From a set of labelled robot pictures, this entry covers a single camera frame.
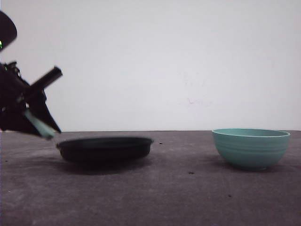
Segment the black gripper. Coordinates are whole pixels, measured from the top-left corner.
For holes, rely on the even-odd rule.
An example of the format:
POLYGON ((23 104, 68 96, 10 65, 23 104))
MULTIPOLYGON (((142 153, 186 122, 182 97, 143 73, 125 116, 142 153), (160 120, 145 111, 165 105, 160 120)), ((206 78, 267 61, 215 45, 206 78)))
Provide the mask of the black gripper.
MULTIPOLYGON (((55 66, 31 88, 46 88, 62 75, 61 69, 55 66)), ((0 130, 37 132, 40 137, 54 137, 56 132, 61 133, 46 105, 45 92, 41 90, 31 99, 26 99, 29 87, 16 61, 0 65, 0 130)))

